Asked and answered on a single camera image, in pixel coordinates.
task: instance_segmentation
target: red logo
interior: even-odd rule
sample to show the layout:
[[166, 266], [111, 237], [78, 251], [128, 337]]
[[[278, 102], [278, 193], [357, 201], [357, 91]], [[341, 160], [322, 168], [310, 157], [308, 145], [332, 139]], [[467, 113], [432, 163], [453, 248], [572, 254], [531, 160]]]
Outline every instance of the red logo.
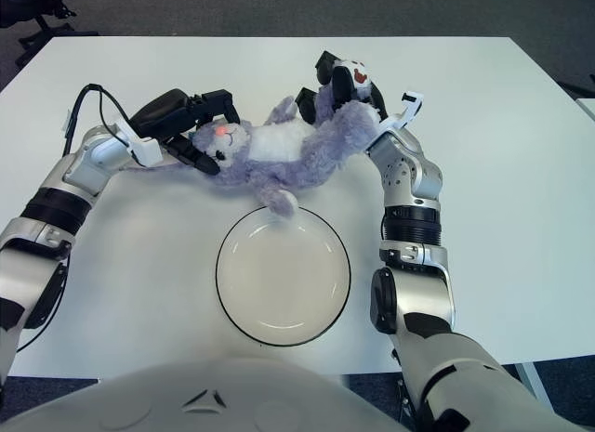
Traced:
[[365, 82], [365, 80], [368, 78], [367, 74], [361, 74], [359, 72], [359, 70], [356, 68], [355, 69], [355, 74], [353, 75], [353, 78], [355, 79], [355, 82], [357, 82], [358, 84], [363, 84]]

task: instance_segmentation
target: white plate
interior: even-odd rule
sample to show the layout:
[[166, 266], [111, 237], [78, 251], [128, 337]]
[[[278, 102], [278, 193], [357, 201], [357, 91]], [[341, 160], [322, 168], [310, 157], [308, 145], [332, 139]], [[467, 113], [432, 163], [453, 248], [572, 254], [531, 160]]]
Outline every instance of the white plate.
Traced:
[[324, 333], [350, 291], [350, 262], [335, 231], [299, 209], [291, 219], [261, 208], [240, 219], [221, 245], [217, 290], [231, 321], [274, 346]]

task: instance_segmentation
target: plate rim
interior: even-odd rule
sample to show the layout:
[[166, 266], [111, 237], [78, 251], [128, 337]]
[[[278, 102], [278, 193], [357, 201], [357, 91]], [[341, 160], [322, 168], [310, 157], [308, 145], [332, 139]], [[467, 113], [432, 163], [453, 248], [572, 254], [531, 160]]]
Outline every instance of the plate rim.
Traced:
[[347, 306], [347, 301], [349, 300], [350, 293], [351, 293], [351, 274], [352, 273], [351, 273], [350, 255], [347, 253], [347, 248], [345, 247], [345, 243], [343, 243], [343, 240], [341, 239], [341, 236], [338, 235], [337, 231], [330, 225], [330, 223], [328, 223], [324, 218], [322, 218], [321, 216], [319, 216], [315, 212], [311, 211], [310, 209], [306, 209], [305, 207], [298, 206], [297, 209], [301, 209], [303, 211], [306, 211], [306, 212], [310, 213], [313, 216], [316, 216], [317, 218], [320, 218], [323, 221], [323, 223], [325, 223], [325, 225], [328, 226], [328, 228], [330, 228], [333, 231], [333, 233], [337, 236], [338, 241], [341, 244], [341, 247], [343, 248], [343, 252], [345, 253], [345, 258], [347, 258], [347, 271], [348, 271], [348, 274], [349, 274], [349, 278], [348, 278], [348, 281], [347, 281], [347, 292], [345, 293], [345, 300], [343, 300], [343, 305], [341, 305], [341, 309], [338, 311], [338, 313], [335, 316], [335, 318], [333, 318], [333, 320], [323, 330], [321, 330], [318, 334], [314, 335], [310, 339], [306, 339], [305, 341], [296, 342], [296, 343], [292, 343], [292, 344], [274, 344], [274, 343], [271, 343], [271, 342], [266, 342], [266, 341], [263, 341], [261, 339], [258, 339], [257, 337], [254, 337], [252, 334], [249, 334], [246, 331], [244, 331], [244, 329], [242, 327], [240, 327], [233, 320], [233, 318], [231, 317], [230, 313], [225, 308], [225, 304], [223, 303], [223, 300], [221, 299], [221, 293], [219, 291], [219, 281], [218, 281], [218, 277], [217, 277], [217, 270], [218, 270], [218, 265], [219, 265], [219, 259], [221, 257], [221, 251], [223, 250], [223, 245], [227, 241], [227, 238], [230, 236], [231, 232], [235, 229], [236, 226], [238, 226], [242, 222], [242, 220], [244, 220], [248, 216], [251, 216], [255, 212], [261, 211], [263, 209], [266, 210], [266, 209], [268, 209], [268, 207], [267, 206], [260, 206], [260, 207], [258, 207], [256, 209], [248, 212], [247, 214], [245, 214], [244, 216], [242, 216], [240, 219], [238, 219], [235, 223], [233, 223], [233, 226], [231, 226], [231, 228], [227, 231], [227, 234], [225, 234], [225, 237], [221, 241], [221, 245], [220, 245], [219, 250], [217, 252], [217, 261], [215, 263], [215, 288], [217, 289], [217, 299], [219, 300], [219, 304], [223, 308], [223, 311], [225, 312], [225, 315], [231, 321], [231, 323], [235, 326], [235, 328], [237, 328], [240, 332], [242, 332], [242, 334], [244, 334], [245, 336], [249, 337], [250, 339], [252, 339], [254, 341], [257, 341], [258, 343], [263, 344], [265, 346], [271, 346], [271, 347], [296, 347], [296, 346], [302, 346], [304, 344], [308, 344], [309, 342], [311, 342], [311, 341], [313, 341], [315, 339], [318, 339], [320, 336], [322, 336], [324, 333], [326, 333], [328, 330], [330, 330], [330, 328], [333, 325], [335, 325], [335, 323], [337, 322], [337, 320], [341, 316], [341, 314], [343, 314], [343, 310], [345, 309], [345, 306]]

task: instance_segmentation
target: white plush belly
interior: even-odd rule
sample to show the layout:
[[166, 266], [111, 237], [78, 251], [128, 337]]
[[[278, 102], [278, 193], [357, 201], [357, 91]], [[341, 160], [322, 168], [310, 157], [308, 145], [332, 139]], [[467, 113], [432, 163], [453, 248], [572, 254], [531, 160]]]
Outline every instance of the white plush belly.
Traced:
[[248, 159], [291, 162], [299, 160], [301, 143], [315, 128], [301, 119], [252, 128]]

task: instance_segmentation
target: floor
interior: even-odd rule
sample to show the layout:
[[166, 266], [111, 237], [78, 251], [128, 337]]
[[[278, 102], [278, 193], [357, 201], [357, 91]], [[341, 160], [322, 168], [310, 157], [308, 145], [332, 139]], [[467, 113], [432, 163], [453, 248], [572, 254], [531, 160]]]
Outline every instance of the floor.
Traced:
[[[595, 0], [66, 0], [71, 25], [102, 35], [509, 36], [557, 80], [595, 88]], [[50, 24], [57, 22], [48, 18]], [[22, 22], [0, 31], [0, 89], [18, 73]], [[595, 425], [595, 357], [536, 365], [556, 412]], [[399, 374], [354, 375], [351, 388], [398, 415]], [[10, 378], [0, 421], [92, 381]]]

